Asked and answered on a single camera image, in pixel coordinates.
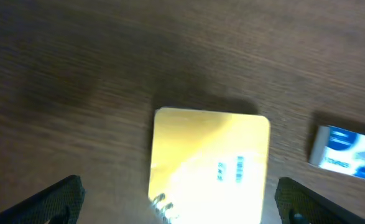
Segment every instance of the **wood grain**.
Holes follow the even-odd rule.
[[[285,176],[365,218],[365,180],[307,163],[320,115],[365,124],[365,0],[0,0],[0,211],[77,174],[79,223],[158,223],[165,105],[270,119],[263,223]]]

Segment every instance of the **yellow square object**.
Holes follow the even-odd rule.
[[[149,198],[166,223],[260,223],[269,121],[258,115],[161,108]]]

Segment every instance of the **small blue box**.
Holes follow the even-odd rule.
[[[365,179],[365,135],[333,126],[320,126],[309,163]]]

